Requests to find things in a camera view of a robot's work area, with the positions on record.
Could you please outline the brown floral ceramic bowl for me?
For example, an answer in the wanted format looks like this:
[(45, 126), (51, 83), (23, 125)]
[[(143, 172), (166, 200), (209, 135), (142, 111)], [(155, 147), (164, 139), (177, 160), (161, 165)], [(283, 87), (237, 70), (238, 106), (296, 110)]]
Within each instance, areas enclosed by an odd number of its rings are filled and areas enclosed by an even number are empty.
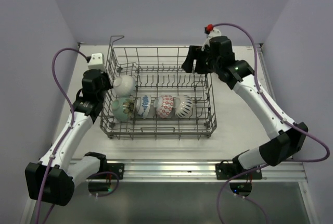
[(131, 98), (126, 98), (123, 102), (123, 112), (130, 118), (133, 118), (135, 115), (136, 104), (135, 100)]

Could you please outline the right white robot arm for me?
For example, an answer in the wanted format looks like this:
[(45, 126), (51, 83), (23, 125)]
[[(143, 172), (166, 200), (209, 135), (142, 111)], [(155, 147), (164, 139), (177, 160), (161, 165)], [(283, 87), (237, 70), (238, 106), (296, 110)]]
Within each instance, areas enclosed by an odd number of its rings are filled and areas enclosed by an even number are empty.
[(205, 47), (191, 45), (182, 64), (186, 73), (216, 73), (240, 96), (259, 119), (269, 141), (233, 158), (232, 173), (244, 178), (250, 169), (268, 164), (276, 166), (300, 151), (308, 127), (285, 114), (264, 87), (255, 81), (254, 69), (245, 60), (236, 60), (231, 40), (226, 36), (209, 39)]

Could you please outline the red diamond pattern bowl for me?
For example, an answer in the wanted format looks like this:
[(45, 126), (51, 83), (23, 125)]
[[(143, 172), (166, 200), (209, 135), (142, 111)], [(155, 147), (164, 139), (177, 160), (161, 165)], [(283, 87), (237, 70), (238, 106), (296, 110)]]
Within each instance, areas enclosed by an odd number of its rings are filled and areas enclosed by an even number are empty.
[(172, 95), (161, 95), (153, 103), (157, 117), (165, 119), (171, 117), (174, 106), (174, 97)]

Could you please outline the pale green ceramic bowl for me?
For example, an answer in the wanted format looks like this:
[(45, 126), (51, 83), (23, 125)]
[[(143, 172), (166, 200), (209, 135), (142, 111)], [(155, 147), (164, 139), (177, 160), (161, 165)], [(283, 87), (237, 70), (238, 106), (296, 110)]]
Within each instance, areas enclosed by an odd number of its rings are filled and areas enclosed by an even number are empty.
[(127, 97), (117, 98), (111, 104), (112, 113), (118, 121), (128, 120), (128, 116), (123, 112), (123, 102), (126, 98)]

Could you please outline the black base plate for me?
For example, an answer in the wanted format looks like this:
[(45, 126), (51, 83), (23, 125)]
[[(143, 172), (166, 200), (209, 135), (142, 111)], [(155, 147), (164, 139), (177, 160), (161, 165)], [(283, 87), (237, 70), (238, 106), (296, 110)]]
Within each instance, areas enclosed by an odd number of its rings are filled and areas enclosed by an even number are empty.
[[(103, 165), (103, 167), (99, 170), (99, 172), (113, 172), (115, 173), (120, 180), (123, 179), (123, 174), (124, 174), (124, 163), (106, 163)], [(111, 174), (103, 174), (103, 175), (98, 175), (95, 177), (96, 179), (106, 179), (106, 180), (111, 180), (112, 178), (116, 178), (115, 176)]]
[[(238, 164), (234, 164), (231, 161), (223, 160), (217, 164), (215, 164), (215, 174), (218, 180), (228, 180), (231, 177), (234, 177), (246, 170), (242, 169), (242, 167)], [(261, 180), (263, 179), (262, 171), (258, 167), (255, 168), (254, 171), (249, 172), (246, 171), (246, 174), (238, 177), (240, 180)]]

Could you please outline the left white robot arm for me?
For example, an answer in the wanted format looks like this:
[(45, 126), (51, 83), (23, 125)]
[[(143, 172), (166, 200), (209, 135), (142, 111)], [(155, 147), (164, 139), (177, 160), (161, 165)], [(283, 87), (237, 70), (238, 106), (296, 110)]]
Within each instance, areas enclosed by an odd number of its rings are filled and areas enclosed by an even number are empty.
[(102, 111), (106, 92), (111, 88), (106, 72), (99, 69), (84, 72), (82, 88), (76, 94), (60, 136), (37, 163), (29, 163), (25, 169), (31, 199), (66, 206), (76, 186), (92, 175), (98, 179), (107, 175), (104, 154), (88, 152), (73, 166), (70, 161)]

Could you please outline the blue floral white bowl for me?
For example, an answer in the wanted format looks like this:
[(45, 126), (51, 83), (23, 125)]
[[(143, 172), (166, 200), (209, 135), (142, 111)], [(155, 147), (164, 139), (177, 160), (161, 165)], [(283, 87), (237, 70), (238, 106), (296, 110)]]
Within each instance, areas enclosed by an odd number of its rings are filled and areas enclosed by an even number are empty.
[(136, 114), (142, 119), (146, 119), (151, 107), (151, 96), (142, 95), (136, 100)]

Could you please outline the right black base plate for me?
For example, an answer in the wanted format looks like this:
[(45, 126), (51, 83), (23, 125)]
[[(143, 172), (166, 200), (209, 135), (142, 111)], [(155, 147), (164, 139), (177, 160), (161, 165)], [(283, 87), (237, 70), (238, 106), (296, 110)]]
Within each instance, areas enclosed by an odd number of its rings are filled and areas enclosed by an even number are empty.
[[(228, 180), (231, 177), (234, 177), (246, 170), (242, 169), (242, 167), (238, 164), (234, 164), (231, 161), (223, 160), (217, 164), (215, 164), (215, 174), (218, 180)], [(255, 168), (254, 171), (249, 172), (246, 171), (246, 174), (238, 177), (240, 180), (261, 180), (263, 179), (262, 171), (258, 167)]]

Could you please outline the aluminium mounting rail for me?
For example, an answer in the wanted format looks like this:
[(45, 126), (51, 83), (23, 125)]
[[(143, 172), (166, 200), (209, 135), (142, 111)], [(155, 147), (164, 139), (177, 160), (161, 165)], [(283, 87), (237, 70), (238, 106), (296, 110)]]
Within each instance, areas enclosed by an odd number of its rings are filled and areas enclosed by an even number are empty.
[[(124, 182), (224, 182), (232, 177), (216, 160), (135, 160), (107, 161)], [(257, 168), (240, 182), (306, 182), (301, 163), (284, 162), (275, 167)]]

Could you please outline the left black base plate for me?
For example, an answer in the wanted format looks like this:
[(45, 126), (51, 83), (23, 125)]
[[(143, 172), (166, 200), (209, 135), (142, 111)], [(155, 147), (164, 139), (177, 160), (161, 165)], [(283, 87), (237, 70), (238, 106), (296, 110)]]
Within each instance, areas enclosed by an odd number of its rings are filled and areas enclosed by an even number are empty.
[[(103, 167), (99, 170), (99, 172), (113, 172), (115, 173), (120, 180), (123, 179), (123, 174), (124, 174), (124, 163), (106, 163), (103, 165)], [(111, 180), (112, 178), (116, 178), (115, 176), (111, 174), (103, 174), (103, 175), (98, 175), (95, 177), (96, 179), (106, 179), (106, 180)]]

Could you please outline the white ribbed ceramic bowl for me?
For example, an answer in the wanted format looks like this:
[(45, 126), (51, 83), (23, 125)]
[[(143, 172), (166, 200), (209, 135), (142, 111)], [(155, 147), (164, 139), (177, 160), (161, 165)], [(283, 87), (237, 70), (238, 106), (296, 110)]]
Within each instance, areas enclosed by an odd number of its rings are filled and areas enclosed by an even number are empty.
[(136, 83), (133, 77), (122, 75), (113, 81), (113, 89), (119, 97), (130, 96), (135, 89)]

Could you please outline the white bowl dark stripes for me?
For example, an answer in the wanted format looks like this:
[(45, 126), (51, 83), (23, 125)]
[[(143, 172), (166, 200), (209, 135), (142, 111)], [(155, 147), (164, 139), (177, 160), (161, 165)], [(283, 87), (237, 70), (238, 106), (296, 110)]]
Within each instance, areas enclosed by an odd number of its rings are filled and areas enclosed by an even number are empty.
[(188, 95), (179, 95), (174, 98), (175, 115), (178, 118), (189, 118), (193, 109), (193, 100)]

